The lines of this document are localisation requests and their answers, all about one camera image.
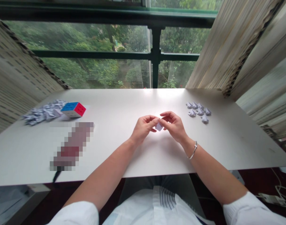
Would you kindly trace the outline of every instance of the white table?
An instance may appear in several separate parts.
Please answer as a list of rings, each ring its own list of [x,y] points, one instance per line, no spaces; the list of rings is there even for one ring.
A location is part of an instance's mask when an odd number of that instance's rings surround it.
[[[85,180],[132,133],[139,117],[174,111],[187,134],[228,170],[286,166],[286,153],[231,99],[217,90],[93,89],[66,90],[54,99],[90,105],[80,122],[94,122],[94,133],[74,171],[64,171],[57,182]],[[188,116],[186,102],[195,101],[212,111],[209,124]],[[54,152],[65,141],[73,123],[42,122],[33,127],[23,120],[0,134],[0,186],[50,183]],[[124,177],[193,173],[181,146],[168,131],[150,133],[136,150]]]

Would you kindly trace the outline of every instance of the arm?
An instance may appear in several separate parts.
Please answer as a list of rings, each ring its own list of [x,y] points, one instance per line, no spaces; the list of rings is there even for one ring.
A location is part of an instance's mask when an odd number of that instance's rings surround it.
[[[160,114],[160,123],[172,137],[184,148],[188,157],[194,151],[195,141],[186,134],[181,118],[169,111]],[[223,165],[198,145],[191,164],[202,182],[221,204],[229,204],[240,199],[247,193],[242,185]]]
[[[79,186],[63,207],[79,201],[92,202],[98,211],[108,201],[121,180],[136,148],[144,141],[159,122],[155,116],[140,117],[131,137],[120,145],[90,176]]]

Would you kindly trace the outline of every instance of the floor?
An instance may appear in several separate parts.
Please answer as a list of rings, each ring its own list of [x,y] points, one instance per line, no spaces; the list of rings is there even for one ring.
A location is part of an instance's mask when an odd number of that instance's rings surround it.
[[[286,187],[286,174],[282,173],[278,168],[274,168],[274,171],[279,176],[282,185]],[[265,169],[250,169],[250,170],[240,170],[239,171],[243,180],[245,181],[245,186],[253,194],[265,193],[271,195],[277,195],[275,185],[278,185],[278,179],[270,168]],[[196,174],[190,174],[192,182],[194,184],[197,195],[200,197],[200,203],[204,210],[207,219],[213,220],[217,225],[225,225],[225,219],[223,215],[222,206],[217,202],[206,186],[201,182],[201,180],[196,176]],[[47,224],[53,216],[61,209],[64,203],[72,195],[72,193],[77,189],[81,182],[65,182],[59,183],[58,187],[53,187],[52,184],[46,184],[50,189],[50,193],[46,198],[33,210],[33,212],[25,219],[22,223],[23,225],[43,225]],[[121,194],[124,184],[124,179],[122,179],[106,203],[103,209],[100,211],[100,221],[102,224],[109,214],[116,207],[119,196]],[[272,204],[265,204],[271,211],[278,213],[286,217],[286,208],[281,206],[276,206]]]

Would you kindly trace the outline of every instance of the person's left hand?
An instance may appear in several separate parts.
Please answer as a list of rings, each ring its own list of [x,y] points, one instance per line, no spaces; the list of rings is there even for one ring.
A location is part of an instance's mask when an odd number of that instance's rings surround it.
[[[156,126],[159,121],[160,118],[152,115],[140,117],[137,121],[132,135],[130,136],[130,139],[134,141],[137,145],[142,144],[150,131],[156,132],[153,127]]]

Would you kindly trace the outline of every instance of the blue cube face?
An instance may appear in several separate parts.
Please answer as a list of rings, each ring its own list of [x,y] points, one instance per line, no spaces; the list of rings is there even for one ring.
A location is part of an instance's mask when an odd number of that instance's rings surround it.
[[[74,110],[75,107],[77,106],[78,102],[70,102],[67,103],[61,111],[69,111],[69,110]]]

